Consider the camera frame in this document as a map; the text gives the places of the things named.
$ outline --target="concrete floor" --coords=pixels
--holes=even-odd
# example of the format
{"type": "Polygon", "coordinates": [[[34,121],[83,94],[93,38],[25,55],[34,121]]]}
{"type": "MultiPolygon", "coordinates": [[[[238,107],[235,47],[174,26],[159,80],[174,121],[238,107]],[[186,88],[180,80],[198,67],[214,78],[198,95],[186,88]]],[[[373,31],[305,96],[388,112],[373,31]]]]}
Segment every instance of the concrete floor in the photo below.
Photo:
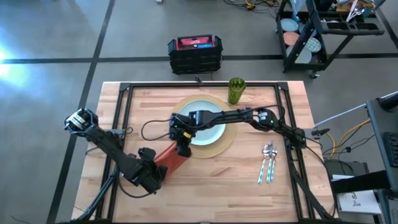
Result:
{"type": "MultiPolygon", "coordinates": [[[[108,0],[0,1],[0,59],[91,58],[108,4],[108,0]]],[[[388,0],[382,7],[395,32],[397,6],[388,0]]],[[[167,56],[168,41],[195,34],[220,36],[224,55],[275,55],[280,49],[274,29],[270,13],[250,13],[220,0],[169,0],[163,5],[154,0],[116,0],[99,56],[167,56]]],[[[341,37],[325,37],[328,51],[339,41],[341,37]]],[[[386,32],[354,39],[342,53],[398,53],[398,49],[386,32]]],[[[44,223],[70,137],[62,129],[63,120],[78,107],[90,63],[14,62],[0,63],[0,223],[17,223],[11,216],[44,223]]],[[[338,59],[320,78],[311,80],[304,72],[283,74],[281,60],[230,60],[213,78],[303,80],[317,123],[396,91],[397,70],[398,58],[338,59]]],[[[86,107],[95,110],[105,81],[158,80],[193,80],[193,76],[174,75],[167,62],[99,63],[86,107]]],[[[366,118],[365,110],[357,110],[321,127],[331,128],[338,140],[366,118]]],[[[348,143],[372,134],[367,126],[348,143]]],[[[327,138],[322,143],[325,149],[331,146],[327,138]]],[[[72,213],[85,149],[86,142],[79,139],[58,221],[67,221],[72,213]]],[[[367,162],[371,171],[383,169],[374,140],[341,159],[367,162]]]]}

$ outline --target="butcher block tabletop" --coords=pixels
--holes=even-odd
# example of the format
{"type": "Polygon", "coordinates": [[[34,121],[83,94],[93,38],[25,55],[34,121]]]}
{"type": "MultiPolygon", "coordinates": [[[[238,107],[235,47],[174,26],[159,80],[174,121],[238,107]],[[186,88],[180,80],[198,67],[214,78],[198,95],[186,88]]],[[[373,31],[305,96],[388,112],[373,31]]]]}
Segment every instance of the butcher block tabletop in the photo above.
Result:
{"type": "MultiPolygon", "coordinates": [[[[314,122],[308,104],[305,87],[301,81],[289,81],[290,97],[294,116],[299,128],[312,128],[314,122]]],[[[96,114],[99,126],[111,129],[119,82],[104,82],[99,97],[96,114]]],[[[126,137],[125,153],[137,154],[141,147],[154,149],[157,154],[165,150],[172,141],[164,137],[157,141],[145,141],[141,137],[142,125],[153,119],[169,119],[176,103],[187,96],[207,94],[225,102],[228,87],[134,87],[129,114],[129,127],[133,132],[126,137]]],[[[287,107],[283,91],[282,103],[287,107]]],[[[248,86],[239,103],[231,109],[258,107],[276,104],[273,87],[248,86]]],[[[278,116],[277,108],[270,108],[278,116]]],[[[121,127],[124,108],[121,108],[119,126],[121,127]]],[[[286,110],[285,120],[290,124],[286,110]]],[[[294,198],[286,153],[281,135],[270,131],[263,133],[246,123],[238,123],[238,134],[232,145],[221,154],[209,159],[189,158],[171,176],[167,177],[156,195],[135,199],[118,190],[114,222],[296,222],[294,198]],[[275,177],[270,184],[257,183],[262,164],[262,148],[274,142],[278,148],[275,177]]],[[[168,123],[151,123],[146,126],[147,138],[167,133],[168,123]]],[[[318,144],[307,141],[319,156],[322,156],[318,144]]],[[[318,158],[309,150],[303,150],[305,167],[311,191],[328,212],[333,211],[333,197],[326,170],[318,158]]],[[[101,185],[106,155],[101,150],[88,153],[81,174],[72,218],[82,214],[93,201],[101,185]]],[[[135,187],[121,178],[123,187],[133,195],[142,195],[146,191],[135,187]]],[[[301,190],[303,213],[308,217],[307,206],[301,190]]]]}

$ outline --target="wheel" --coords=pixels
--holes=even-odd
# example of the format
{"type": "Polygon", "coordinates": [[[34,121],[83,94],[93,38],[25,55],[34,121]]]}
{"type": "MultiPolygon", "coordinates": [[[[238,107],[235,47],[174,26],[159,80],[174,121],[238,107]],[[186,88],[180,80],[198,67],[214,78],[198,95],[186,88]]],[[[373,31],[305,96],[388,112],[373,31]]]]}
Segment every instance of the wheel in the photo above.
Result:
{"type": "Polygon", "coordinates": [[[311,71],[310,78],[316,79],[318,77],[319,77],[319,74],[317,73],[317,71],[311,71]]]}

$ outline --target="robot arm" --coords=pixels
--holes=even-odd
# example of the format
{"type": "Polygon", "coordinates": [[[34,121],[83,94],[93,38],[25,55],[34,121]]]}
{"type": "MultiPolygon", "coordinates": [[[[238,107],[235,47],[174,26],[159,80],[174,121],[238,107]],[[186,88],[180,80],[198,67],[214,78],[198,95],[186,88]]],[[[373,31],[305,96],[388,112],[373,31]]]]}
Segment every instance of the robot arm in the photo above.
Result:
{"type": "Polygon", "coordinates": [[[98,117],[89,109],[79,109],[65,120],[65,130],[70,134],[86,138],[96,144],[119,167],[123,177],[135,186],[141,185],[152,194],[161,187],[166,176],[167,167],[157,166],[153,149],[141,148],[140,157],[123,152],[123,142],[120,135],[112,131],[104,131],[98,126],[98,117]]]}
{"type": "Polygon", "coordinates": [[[173,113],[170,117],[169,138],[177,142],[180,156],[190,157],[189,143],[197,131],[212,128],[217,124],[245,122],[259,131],[275,131],[286,137],[295,148],[305,148],[305,133],[280,122],[274,112],[263,108],[244,108],[213,113],[211,111],[192,111],[188,116],[173,113]]]}

